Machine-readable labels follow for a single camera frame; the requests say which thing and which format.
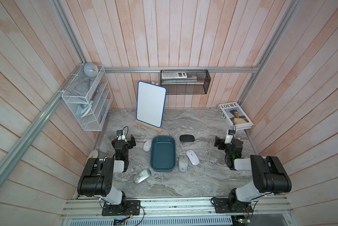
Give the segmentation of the white round mouse with logo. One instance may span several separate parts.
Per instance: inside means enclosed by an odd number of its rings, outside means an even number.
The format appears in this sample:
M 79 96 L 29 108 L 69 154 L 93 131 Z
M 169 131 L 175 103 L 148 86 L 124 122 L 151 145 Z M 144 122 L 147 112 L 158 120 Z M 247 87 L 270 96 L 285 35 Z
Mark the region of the white round mouse with logo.
M 143 150 L 146 151 L 146 152 L 149 152 L 151 150 L 151 147 L 152 147 L 152 139 L 148 139 L 146 140 L 146 142 L 144 143 L 143 145 Z

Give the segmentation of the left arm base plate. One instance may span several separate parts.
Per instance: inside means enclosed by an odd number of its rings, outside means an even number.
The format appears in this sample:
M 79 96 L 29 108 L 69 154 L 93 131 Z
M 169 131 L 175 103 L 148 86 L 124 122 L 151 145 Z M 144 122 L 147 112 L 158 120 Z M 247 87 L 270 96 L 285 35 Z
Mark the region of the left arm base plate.
M 119 205 L 111 205 L 107 202 L 102 207 L 102 216 L 137 216 L 140 214 L 141 201 L 122 201 Z

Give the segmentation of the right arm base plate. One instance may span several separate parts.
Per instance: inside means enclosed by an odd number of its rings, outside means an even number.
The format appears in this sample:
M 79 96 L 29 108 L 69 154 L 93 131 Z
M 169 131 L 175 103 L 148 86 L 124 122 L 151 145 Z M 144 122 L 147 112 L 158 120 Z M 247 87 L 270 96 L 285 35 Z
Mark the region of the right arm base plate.
M 214 206 L 216 213 L 252 213 L 253 209 L 248 202 L 240 202 L 231 198 L 217 198 L 211 199 L 211 204 Z

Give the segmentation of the silver mouse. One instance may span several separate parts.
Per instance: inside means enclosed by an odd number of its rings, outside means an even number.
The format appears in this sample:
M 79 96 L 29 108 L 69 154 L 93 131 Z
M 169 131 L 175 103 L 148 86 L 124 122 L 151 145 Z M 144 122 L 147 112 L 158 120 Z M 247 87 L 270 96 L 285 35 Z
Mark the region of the silver mouse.
M 138 172 L 134 176 L 134 182 L 136 184 L 139 184 L 139 183 L 143 182 L 144 180 L 146 180 L 147 178 L 149 178 L 151 175 L 152 175 L 152 173 L 149 169 L 144 169 L 144 170 Z

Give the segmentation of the grey white mouse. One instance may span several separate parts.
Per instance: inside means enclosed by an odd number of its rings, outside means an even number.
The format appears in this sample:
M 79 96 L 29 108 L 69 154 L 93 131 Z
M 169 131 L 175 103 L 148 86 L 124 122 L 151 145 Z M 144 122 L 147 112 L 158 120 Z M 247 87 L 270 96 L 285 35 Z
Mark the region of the grey white mouse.
M 189 166 L 189 159 L 186 155 L 180 155 L 178 159 L 178 170 L 180 172 L 187 172 Z

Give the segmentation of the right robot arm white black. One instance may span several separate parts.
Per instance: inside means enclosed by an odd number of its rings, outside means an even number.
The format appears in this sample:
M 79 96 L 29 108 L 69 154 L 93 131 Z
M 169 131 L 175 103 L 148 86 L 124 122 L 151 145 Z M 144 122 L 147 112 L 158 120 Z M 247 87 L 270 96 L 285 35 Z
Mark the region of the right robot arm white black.
M 276 156 L 251 155 L 242 157 L 243 142 L 232 138 L 215 137 L 214 146 L 225 152 L 225 163 L 234 171 L 250 171 L 252 180 L 246 185 L 234 188 L 223 205 L 232 212 L 247 208 L 253 200 L 266 194 L 288 193 L 292 189 L 291 180 L 281 161 Z

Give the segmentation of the white slim mouse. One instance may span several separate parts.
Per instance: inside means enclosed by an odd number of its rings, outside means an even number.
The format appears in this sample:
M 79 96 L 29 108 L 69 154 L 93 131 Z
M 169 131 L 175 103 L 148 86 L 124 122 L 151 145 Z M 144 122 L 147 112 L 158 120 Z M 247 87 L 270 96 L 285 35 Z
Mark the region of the white slim mouse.
M 186 151 L 186 155 L 189 158 L 192 165 L 196 166 L 200 163 L 200 160 L 199 160 L 197 154 L 193 150 Z

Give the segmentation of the black slim mouse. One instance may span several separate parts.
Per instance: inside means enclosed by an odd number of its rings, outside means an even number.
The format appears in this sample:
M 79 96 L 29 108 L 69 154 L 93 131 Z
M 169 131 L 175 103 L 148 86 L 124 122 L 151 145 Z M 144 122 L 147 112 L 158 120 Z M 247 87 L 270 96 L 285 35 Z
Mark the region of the black slim mouse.
M 193 135 L 185 134 L 185 135 L 181 135 L 179 137 L 179 140 L 181 142 L 194 142 L 195 141 L 195 137 Z

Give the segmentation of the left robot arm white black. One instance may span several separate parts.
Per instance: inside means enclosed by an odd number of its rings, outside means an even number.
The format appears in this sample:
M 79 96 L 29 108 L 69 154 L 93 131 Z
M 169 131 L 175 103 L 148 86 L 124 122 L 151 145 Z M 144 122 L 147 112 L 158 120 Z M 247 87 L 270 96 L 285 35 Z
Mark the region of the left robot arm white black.
M 87 160 L 78 182 L 77 192 L 86 197 L 99 197 L 112 206 L 126 208 L 126 195 L 114 187 L 113 175 L 127 171 L 128 151 L 136 146 L 136 141 L 133 135 L 130 136 L 130 140 L 118 136 L 112 144 L 115 149 L 114 158 L 90 158 Z

